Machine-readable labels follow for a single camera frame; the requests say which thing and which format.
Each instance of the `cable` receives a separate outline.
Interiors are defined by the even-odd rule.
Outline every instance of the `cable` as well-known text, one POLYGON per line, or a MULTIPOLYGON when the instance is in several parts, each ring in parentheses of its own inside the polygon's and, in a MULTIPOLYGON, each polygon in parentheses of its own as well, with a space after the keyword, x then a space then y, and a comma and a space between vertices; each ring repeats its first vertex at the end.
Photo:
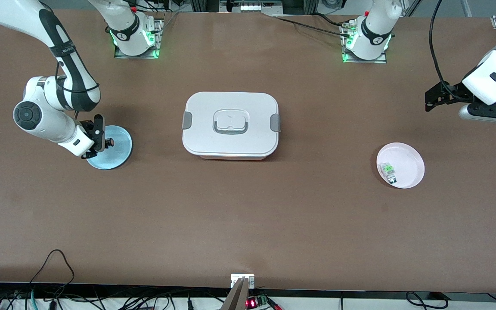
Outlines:
POLYGON ((173 306, 173 308, 175 310, 174 299, 172 298, 171 294, 170 294, 170 300, 171 300, 171 306, 173 306))
POLYGON ((437 5, 435 6, 435 10, 433 14, 431 15, 431 20, 430 20, 430 32, 428 34, 428 42, 430 44, 430 53, 431 53, 431 59, 434 61, 434 67, 435 67, 435 72, 437 73, 437 76, 439 77, 439 82, 447 90, 447 92, 453 96, 456 100, 459 100, 460 102, 469 102, 471 103, 472 100, 465 99, 463 97, 457 96, 453 93, 453 91, 447 86, 445 83, 445 80, 443 79, 443 75, 441 75, 441 71, 439 70, 439 64, 437 64, 437 58, 435 57, 435 51, 434 51, 434 44, 432 41, 432 34, 434 31, 434 22, 435 22, 435 16, 437 15, 437 11, 439 10, 439 5, 441 5, 441 2, 443 0, 437 0, 437 5))
POLYGON ((321 16, 322 18, 324 18, 324 19, 327 21, 327 23, 329 23, 329 24, 333 24, 334 26, 338 26, 338 27, 341 27, 344 23, 348 23, 348 22, 350 21, 350 20, 348 19, 348 20, 346 20, 345 22, 342 22, 342 23, 335 23, 335 22, 333 22, 331 19, 329 19, 329 18, 328 18, 325 14, 321 14, 321 13, 319 13, 319 12, 314 12, 314 13, 313 13, 313 14, 311 14, 311 15, 321 16))
MULTIPOLYGON (((57 76, 59 75, 59 66, 60 65, 61 65, 61 63, 59 61, 57 61, 57 69, 55 69, 55 83, 57 82, 57 80, 59 80, 59 78, 57 76)), ((67 92, 71 92, 71 93, 75 93, 75 94, 80 94, 80 93, 90 92, 90 91, 95 90, 96 88, 98 88, 100 86, 100 84, 97 83, 97 82, 95 82, 95 84, 96 84, 95 86, 93 86, 91 88, 88 88, 87 90, 69 90, 68 88, 65 88, 63 86, 60 86, 59 83, 57 83, 57 87, 61 88, 62 90, 66 90, 67 92)))
POLYGON ((202 292, 203 292, 204 294, 206 294, 206 295, 210 296, 211 298, 215 298, 215 299, 219 300, 220 302, 223 302, 223 303, 225 302, 224 300, 222 300, 221 298, 219 298, 219 297, 217 297, 217 296, 215 296, 215 295, 213 295, 213 294, 210 294, 210 293, 208 293, 208 292, 206 292, 206 291, 202 291, 202 292))
MULTIPOLYGON (((136 4, 135 2, 130 2, 129 0, 123 0, 123 1, 128 2, 129 4, 132 4, 132 5, 134 5, 134 6, 139 6, 139 8, 143 8, 143 9, 147 9, 147 10, 151 10, 151 9, 153 9, 153 8, 154 8, 154 6, 153 6, 152 8, 149 8, 148 6, 142 6, 142 5, 140 5, 140 4, 136 4)), ((155 10, 164 10, 163 8, 154 8, 154 9, 155 9, 155 10)))
MULTIPOLYGON (((66 298, 67 300, 71 300, 71 301, 75 301, 75 302, 81 302, 81 301, 78 301, 78 300, 73 300, 73 299, 69 298, 67 295, 69 295, 69 294, 65 294, 65 298, 66 298)), ((90 304, 92 304, 94 307, 98 308, 99 310, 104 310, 103 308, 101 308, 101 307, 99 307, 97 304, 95 304, 95 301, 91 301, 91 300, 89 300, 89 299, 87 299, 87 298, 84 298, 83 296, 80 296, 80 297, 81 297, 81 298, 83 298, 83 299, 85 300, 84 302, 89 302, 89 303, 90 303, 90 304)))
MULTIPOLYGON (((125 292, 127 292, 127 291, 129 291, 129 290, 132 290, 132 289, 134 289, 134 288, 142 288, 142 287, 148 287, 148 288, 149 288, 148 290, 144 290, 144 291, 143 291, 143 293, 144 293, 144 292, 148 292, 149 290, 152 290, 152 289, 154 288, 154 286, 133 286, 133 287, 129 287, 129 288, 125 289, 125 290, 122 290, 122 291, 116 292, 116 293, 114 293, 114 294, 110 294, 110 295, 108 295, 108 296, 106 296, 106 297, 104 297, 104 298, 100 298, 100 300, 105 300, 105 299, 107 299, 107 298, 112 298, 112 297, 114 297, 114 296, 116 296, 116 295, 119 295, 119 294, 125 293, 125 292)), ((79 297, 79 298, 83 298, 82 296, 79 296, 79 295, 74 295, 74 294, 65 294, 65 295, 68 295, 68 296, 76 296, 76 297, 79 297)), ((73 300, 73 299, 71 299, 71 298, 69 298, 69 299, 70 299, 70 300, 72 300, 72 301, 74 301, 74 302, 91 302, 91 301, 80 301, 80 300, 73 300)))
POLYGON ((407 299, 407 302, 409 302, 410 304, 414 305, 414 306, 417 306, 417 307, 422 307, 424 310, 428 310, 428 308, 430 309, 445 309, 449 306, 449 301, 448 300, 445 300, 445 304, 441 307, 437 307, 437 306, 430 306, 429 304, 425 304, 424 301, 422 300, 422 298, 420 298, 419 295, 417 295, 415 292, 407 292, 407 294, 405 294, 405 298, 407 299), (411 295, 415 295, 415 297, 417 298, 417 300, 420 302, 419 304, 417 304, 416 302, 412 301, 409 296, 411 295))
POLYGON ((12 298, 12 300, 8 300, 9 302, 9 305, 7 306, 7 308, 5 310, 14 310, 14 306, 12 305, 12 303, 18 298, 18 296, 20 295, 20 293, 22 292, 22 290, 18 291, 18 292, 15 292, 14 294, 14 297, 12 298))
POLYGON ((166 310, 167 307, 170 305, 170 299, 169 298, 166 298, 166 300, 167 300, 167 304, 166 304, 166 306, 164 308, 162 308, 162 310, 166 310))
POLYGON ((265 295, 267 297, 267 303, 269 304, 269 306, 273 309, 273 310, 283 310, 281 308, 281 306, 279 306, 276 302, 274 302, 274 300, 272 300, 271 298, 269 298, 269 296, 265 295))
POLYGON ((99 298, 99 294, 97 294, 97 290, 95 290, 95 286, 94 285, 91 285, 91 286, 93 287, 93 291, 95 292, 95 297, 97 297, 97 300, 99 301, 99 303, 102 306, 102 310, 106 310, 105 304, 102 303, 102 300, 99 298))
POLYGON ((177 17, 177 14, 179 14, 179 12, 181 12, 183 9, 187 8, 188 5, 185 5, 183 6, 183 8, 179 8, 177 10, 177 12, 175 12, 175 14, 171 17, 170 20, 168 20, 168 22, 162 27, 162 30, 161 31, 164 31, 164 29, 166 29, 166 27, 171 24, 171 22, 177 17))
POLYGON ((490 298, 492 298, 492 299, 496 300, 496 297, 495 297, 495 296, 493 296, 493 295, 491 295, 491 294, 489 294, 489 293, 487 293, 487 295, 488 295, 490 298))
POLYGON ((289 23, 292 23, 292 24, 296 24, 296 25, 300 25, 300 26, 303 26, 303 27, 311 28, 311 29, 314 29, 314 30, 322 31, 324 33, 335 34, 335 35, 339 35, 340 37, 349 37, 348 34, 337 33, 337 32, 334 32, 334 31, 330 31, 330 30, 326 30, 326 29, 321 29, 321 28, 317 28, 317 27, 314 27, 314 26, 309 26, 309 25, 306 25, 306 24, 298 23, 298 22, 295 22, 293 20, 284 19, 284 18, 280 18, 280 17, 275 17, 275 18, 276 19, 280 19, 280 20, 284 20, 285 22, 289 22, 289 23))
POLYGON ((145 0, 146 4, 148 4, 148 6, 150 6, 151 9, 157 11, 158 8, 155 8, 153 4, 151 4, 150 2, 148 2, 148 0, 145 0))
POLYGON ((32 290, 32 292, 30 293, 30 301, 32 302, 32 307, 34 308, 34 310, 38 310, 36 300, 34 299, 34 290, 32 290))
POLYGON ((192 306, 191 294, 187 295, 187 310, 195 310, 192 306))
POLYGON ((156 310, 156 302, 158 301, 158 298, 154 299, 154 305, 152 306, 152 310, 156 310))
POLYGON ((49 257, 51 257, 51 254, 53 254, 54 252, 59 252, 61 253, 62 255, 62 258, 65 260, 65 263, 66 263, 66 266, 68 267, 68 269, 70 269, 70 272, 72 274, 72 278, 65 284, 63 284, 59 289, 57 289, 57 291, 55 292, 55 298, 53 299, 57 299, 61 296, 61 294, 63 293, 63 291, 65 290, 65 286, 67 286, 68 284, 70 284, 72 281, 74 281, 74 277, 75 277, 75 273, 74 273, 74 269, 72 269, 72 267, 70 266, 70 263, 68 263, 68 260, 66 259, 66 255, 63 253, 63 251, 59 250, 59 249, 54 249, 53 251, 50 251, 49 254, 47 255, 47 258, 45 258, 45 261, 43 263, 43 265, 41 265, 41 268, 37 271, 37 273, 32 277, 32 279, 30 280, 30 282, 28 282, 28 284, 32 284, 32 282, 34 281, 34 279, 36 279, 37 275, 40 274, 40 272, 43 270, 43 268, 45 267, 45 265, 47 264, 47 262, 49 261, 49 257))

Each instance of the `power cable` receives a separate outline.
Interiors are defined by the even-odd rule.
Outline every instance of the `power cable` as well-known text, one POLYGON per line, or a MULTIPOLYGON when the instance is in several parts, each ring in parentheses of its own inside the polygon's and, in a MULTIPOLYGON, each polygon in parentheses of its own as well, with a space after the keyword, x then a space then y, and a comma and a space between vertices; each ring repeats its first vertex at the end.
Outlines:
POLYGON ((410 304, 412 304, 414 306, 422 307, 423 310, 428 310, 428 308, 441 310, 441 309, 445 309, 449 306, 448 300, 445 300, 445 304, 443 306, 431 306, 429 304, 425 304, 424 301, 422 300, 422 298, 420 298, 420 296, 417 295, 415 292, 407 292, 407 294, 405 294, 405 298, 407 299, 407 302, 409 302, 410 304), (417 298, 417 300, 419 301, 419 304, 417 304, 416 302, 412 301, 409 298, 411 295, 413 295, 417 298))
POLYGON ((433 35, 433 31, 434 31, 435 16, 437 15, 437 11, 439 10, 439 6, 441 5, 441 2, 443 2, 443 0, 437 0, 437 5, 435 6, 435 10, 434 10, 433 14, 431 15, 431 20, 430 20, 430 32, 428 34, 428 43, 430 45, 431 59, 434 61, 435 72, 437 73, 437 76, 439 77, 439 82, 441 83, 443 88, 445 88, 445 90, 447 90, 447 92, 451 96, 453 96, 453 98, 455 98, 456 100, 459 100, 460 102, 471 103, 472 100, 457 96, 453 93, 453 91, 449 88, 447 83, 445 83, 445 80, 443 79, 443 75, 441 75, 441 70, 439 70, 439 64, 437 64, 437 58, 435 57, 432 35, 433 35))
POLYGON ((289 20, 289 19, 284 19, 284 18, 280 18, 280 17, 275 17, 276 19, 280 19, 280 20, 284 20, 285 22, 288 22, 288 23, 292 23, 292 24, 295 24, 295 25, 300 25, 300 26, 303 26, 303 27, 306 27, 306 28, 311 28, 313 30, 317 30, 317 31, 322 31, 324 33, 330 33, 330 34, 334 34, 334 35, 339 35, 340 37, 349 37, 348 34, 343 34, 343 33, 337 33, 337 32, 334 32, 334 31, 330 31, 330 30, 326 30, 326 29, 321 29, 321 28, 317 28, 315 26, 311 26, 311 25, 306 25, 306 24, 302 24, 302 23, 298 23, 298 22, 295 22, 293 20, 289 20))

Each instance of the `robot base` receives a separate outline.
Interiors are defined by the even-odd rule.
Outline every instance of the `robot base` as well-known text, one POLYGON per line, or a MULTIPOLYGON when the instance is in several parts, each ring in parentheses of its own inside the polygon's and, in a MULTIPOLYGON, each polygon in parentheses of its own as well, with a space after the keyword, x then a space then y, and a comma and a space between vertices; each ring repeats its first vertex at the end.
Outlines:
POLYGON ((149 24, 148 28, 154 30, 155 34, 147 34, 147 39, 154 41, 154 45, 151 46, 145 53, 137 56, 130 56, 122 53, 116 43, 114 43, 114 58, 118 59, 158 59, 160 56, 160 44, 162 43, 162 32, 164 29, 163 19, 153 19, 154 24, 149 24))
POLYGON ((349 28, 344 28, 342 26, 339 27, 340 33, 343 34, 348 34, 350 37, 341 37, 341 43, 342 43, 342 62, 358 62, 358 63, 387 63, 386 61, 386 50, 382 51, 382 54, 377 59, 371 59, 371 60, 366 60, 366 59, 361 59, 355 54, 350 51, 349 49, 346 48, 346 45, 351 43, 351 40, 353 37, 356 35, 356 26, 357 26, 357 20, 352 19, 348 22, 350 24, 349 28))
POLYGON ((87 162, 97 169, 109 170, 119 167, 131 155, 133 140, 130 133, 120 126, 109 125, 105 127, 106 139, 113 139, 114 146, 108 147, 97 156, 87 159, 87 162))

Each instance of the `plastic container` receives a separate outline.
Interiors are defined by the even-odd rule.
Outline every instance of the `plastic container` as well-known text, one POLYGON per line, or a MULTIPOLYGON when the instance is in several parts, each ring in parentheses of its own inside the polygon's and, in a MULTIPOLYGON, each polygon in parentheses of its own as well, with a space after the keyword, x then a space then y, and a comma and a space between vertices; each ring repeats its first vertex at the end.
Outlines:
POLYGON ((183 146, 206 159, 264 159, 279 143, 278 112, 268 94, 196 93, 183 114, 183 146))

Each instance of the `black cable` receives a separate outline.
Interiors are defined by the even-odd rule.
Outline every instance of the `black cable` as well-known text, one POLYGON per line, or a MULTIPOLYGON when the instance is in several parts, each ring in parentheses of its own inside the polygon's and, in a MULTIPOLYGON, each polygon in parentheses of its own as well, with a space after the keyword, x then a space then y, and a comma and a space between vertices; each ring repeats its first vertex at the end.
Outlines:
MULTIPOLYGON (((108 296, 106 296, 106 297, 100 298, 100 300, 105 300, 105 299, 107 299, 107 298, 112 298, 112 297, 114 297, 114 296, 116 296, 116 295, 119 295, 119 294, 125 293, 125 292, 127 292, 127 291, 129 291, 129 290, 132 290, 132 289, 134 289, 134 288, 142 288, 142 287, 148 287, 148 288, 149 288, 148 290, 144 290, 144 291, 143 291, 143 293, 148 292, 149 290, 152 290, 152 289, 154 288, 153 286, 133 286, 133 287, 129 287, 129 288, 125 289, 125 290, 122 290, 122 291, 116 292, 116 293, 114 293, 114 294, 110 294, 110 295, 108 295, 108 296)), ((82 298, 81 296, 79 296, 79 295, 74 295, 74 294, 65 294, 65 295, 69 295, 69 296, 77 296, 77 297, 82 298)), ((90 301, 73 300, 73 299, 71 299, 71 298, 70 298, 70 300, 72 300, 72 301, 74 301, 74 302, 90 302, 90 301)))
MULTIPOLYGON (((57 61, 57 69, 55 69, 55 83, 57 83, 57 76, 59 75, 59 66, 61 65, 61 63, 59 63, 59 61, 57 61)), ((95 86, 91 87, 91 88, 88 88, 86 90, 69 90, 68 88, 65 88, 63 86, 60 86, 59 83, 57 83, 57 87, 58 88, 61 88, 62 90, 66 90, 67 92, 71 92, 71 93, 75 93, 75 94, 80 94, 80 93, 87 93, 87 92, 90 92, 92 90, 95 90, 96 88, 98 88, 100 86, 99 83, 95 82, 95 86)))
POLYGON ((148 6, 141 6, 140 4, 136 4, 135 2, 130 2, 128 0, 124 0, 125 2, 128 2, 129 4, 132 4, 134 6, 139 6, 139 8, 144 8, 144 9, 147 9, 147 10, 150 10, 150 9, 155 9, 155 10, 164 10, 163 8, 155 8, 154 6, 152 8, 149 8, 148 6))
MULTIPOLYGON (((74 119, 77 119, 77 117, 78 117, 78 112, 76 111, 76 115, 75 115, 74 119)), ((92 285, 92 287, 93 287, 93 291, 95 292, 95 297, 97 298, 97 300, 99 301, 99 303, 102 306, 102 310, 106 310, 105 304, 103 304, 102 300, 99 298, 99 294, 97 294, 97 290, 95 289, 95 286, 92 285)))
POLYGON ((493 296, 493 295, 491 295, 491 294, 489 294, 489 293, 487 293, 487 295, 488 295, 490 298, 492 298, 492 299, 496 300, 496 297, 495 297, 495 296, 493 296))
POLYGON ((329 24, 333 24, 334 26, 338 26, 338 27, 341 27, 344 23, 348 23, 350 20, 346 20, 345 22, 342 22, 342 23, 336 23, 336 22, 333 22, 331 19, 329 19, 325 14, 321 14, 319 12, 314 12, 313 14, 310 14, 310 15, 315 15, 315 16, 321 16, 323 19, 325 19, 327 21, 327 23, 329 24))
POLYGON ((309 26, 309 25, 298 23, 298 22, 295 22, 295 21, 289 20, 289 19, 284 19, 284 18, 280 18, 280 17, 276 17, 276 19, 284 20, 285 22, 289 22, 289 23, 292 23, 292 24, 296 24, 296 25, 300 25, 300 26, 303 26, 303 27, 307 27, 307 28, 318 30, 318 31, 322 31, 324 33, 330 33, 330 34, 339 35, 340 37, 349 37, 348 34, 337 33, 337 32, 334 32, 334 31, 325 30, 325 29, 314 27, 314 26, 309 26))
POLYGON ((43 263, 43 265, 41 265, 41 268, 37 271, 37 273, 32 277, 32 279, 30 280, 30 282, 28 282, 28 284, 32 284, 32 282, 34 281, 34 279, 36 279, 37 275, 40 274, 40 272, 43 270, 43 268, 45 267, 45 265, 47 264, 47 262, 49 261, 49 257, 51 257, 51 254, 53 254, 54 252, 59 252, 61 255, 62 255, 62 258, 65 260, 65 263, 66 263, 66 266, 68 267, 68 269, 70 270, 71 274, 72 274, 72 278, 65 284, 63 284, 59 289, 57 289, 57 291, 55 292, 55 298, 54 299, 57 299, 61 296, 61 294, 63 293, 63 291, 65 290, 65 286, 67 286, 68 284, 70 284, 72 281, 74 281, 74 277, 75 277, 75 273, 74 273, 74 269, 72 269, 72 267, 70 266, 70 263, 68 263, 68 260, 66 259, 66 255, 63 253, 63 251, 59 250, 59 249, 54 249, 53 251, 50 251, 49 254, 47 255, 47 257, 45 258, 45 261, 43 263))
POLYGON ((170 294, 170 301, 171 301, 171 306, 174 308, 175 310, 175 304, 174 304, 174 299, 172 298, 171 294, 170 294))
POLYGON ((157 8, 155 8, 155 7, 154 7, 154 5, 153 5, 153 4, 151 4, 150 2, 148 2, 148 0, 146 0, 145 2, 146 2, 146 4, 148 4, 148 6, 150 6, 150 8, 151 8, 151 9, 153 9, 153 10, 155 10, 155 11, 157 11, 157 10, 158 10, 157 8))
POLYGON ((18 296, 20 295, 20 293, 22 293, 22 290, 16 292, 15 295, 14 295, 14 297, 12 298, 12 300, 9 300, 7 298, 7 300, 9 301, 9 305, 7 306, 7 308, 5 310, 14 310, 14 306, 12 305, 12 303, 18 298, 18 296))
MULTIPOLYGON (((76 301, 76 300, 73 300, 71 298, 68 297, 69 294, 64 294, 63 296, 67 299, 67 300, 71 300, 71 301, 76 301)), ((85 302, 89 302, 90 304, 92 304, 94 307, 98 308, 99 310, 104 310, 103 308, 99 307, 97 304, 95 304, 95 301, 91 301, 83 296, 80 296, 81 298, 83 298, 85 300, 85 302)))
POLYGON ((192 305, 191 294, 187 295, 187 310, 195 310, 194 306, 192 305))
POLYGON ((152 310, 156 310, 156 302, 158 301, 158 298, 154 299, 154 305, 152 306, 152 310))
POLYGON ((206 295, 210 296, 211 298, 215 298, 215 299, 219 300, 220 302, 225 302, 224 300, 222 300, 221 298, 219 298, 219 297, 217 297, 217 296, 215 296, 215 295, 213 295, 213 294, 210 294, 210 293, 208 293, 208 292, 206 292, 206 291, 202 291, 202 292, 203 292, 204 294, 206 294, 206 295))
POLYGON ((410 304, 414 305, 414 306, 417 306, 417 307, 422 307, 424 310, 428 310, 428 308, 430 309, 445 309, 449 306, 449 301, 448 300, 445 300, 445 304, 443 306, 440 306, 440 307, 437 307, 437 306, 430 306, 429 304, 425 304, 424 301, 422 300, 422 298, 420 298, 419 295, 417 295, 415 292, 407 292, 407 294, 405 294, 405 298, 407 299, 407 302, 409 302, 410 304), (417 300, 420 302, 419 304, 417 304, 416 302, 412 301, 409 296, 411 295, 414 295, 417 300))
POLYGON ((437 73, 437 76, 439 77, 439 82, 447 90, 447 92, 453 96, 456 100, 459 100, 460 102, 469 102, 471 103, 472 100, 465 99, 463 97, 457 96, 453 93, 453 91, 447 86, 445 83, 445 80, 443 79, 443 75, 441 75, 441 71, 439 70, 439 64, 437 64, 437 58, 435 57, 435 51, 434 51, 434 44, 432 41, 432 34, 434 31, 434 22, 435 22, 435 16, 437 15, 437 11, 439 10, 439 5, 441 5, 441 2, 443 0, 437 0, 437 5, 435 6, 435 10, 433 14, 431 15, 431 20, 430 20, 430 32, 428 34, 428 43, 430 44, 430 53, 431 53, 431 59, 434 61, 434 67, 435 67, 435 72, 437 73))
POLYGON ((166 310, 167 307, 170 305, 170 299, 166 297, 166 300, 167 300, 166 306, 164 308, 162 308, 162 310, 166 310))

